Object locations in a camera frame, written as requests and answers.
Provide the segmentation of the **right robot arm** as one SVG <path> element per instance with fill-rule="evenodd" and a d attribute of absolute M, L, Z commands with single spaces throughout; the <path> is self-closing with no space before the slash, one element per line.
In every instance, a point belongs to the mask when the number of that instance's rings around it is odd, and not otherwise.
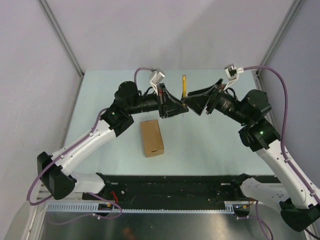
<path fill-rule="evenodd" d="M 219 80 L 213 86 L 189 92 L 182 102 L 198 115 L 217 110 L 240 123 L 242 144 L 256 153 L 282 184 L 276 190 L 243 173 L 232 181 L 231 196 L 237 201 L 245 197 L 257 200 L 279 212 L 294 231 L 304 231 L 320 217 L 320 190 L 282 146 L 280 134 L 265 118 L 271 110 L 266 93 L 253 89 L 238 100 L 225 90 Z"/>

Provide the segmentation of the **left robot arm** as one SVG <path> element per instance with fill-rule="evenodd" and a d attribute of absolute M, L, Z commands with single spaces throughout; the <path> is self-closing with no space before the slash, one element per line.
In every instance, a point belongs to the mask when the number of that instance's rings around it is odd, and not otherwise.
<path fill-rule="evenodd" d="M 90 130 L 52 154 L 42 152 L 37 156 L 39 179 L 50 195 L 61 200 L 71 193 L 93 193 L 100 200 L 107 199 L 111 188 L 100 173 L 75 173 L 75 168 L 99 147 L 125 132 L 134 123 L 134 114 L 153 111 L 165 119 L 187 113 L 189 109 L 163 83 L 152 94 L 142 94 L 133 81 L 121 83 L 113 103 L 98 113 Z"/>

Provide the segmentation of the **yellow utility knife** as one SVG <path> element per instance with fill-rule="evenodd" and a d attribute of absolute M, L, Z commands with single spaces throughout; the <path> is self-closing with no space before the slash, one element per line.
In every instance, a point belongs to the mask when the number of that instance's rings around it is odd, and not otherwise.
<path fill-rule="evenodd" d="M 182 98 L 185 98 L 187 96 L 187 76 L 182 76 Z"/>

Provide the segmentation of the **brown cardboard express box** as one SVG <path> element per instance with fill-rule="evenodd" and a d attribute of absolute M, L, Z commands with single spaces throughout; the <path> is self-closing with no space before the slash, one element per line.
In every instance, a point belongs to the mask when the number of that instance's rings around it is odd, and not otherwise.
<path fill-rule="evenodd" d="M 163 155 L 165 148 L 157 119 L 140 122 L 144 155 L 146 158 Z"/>

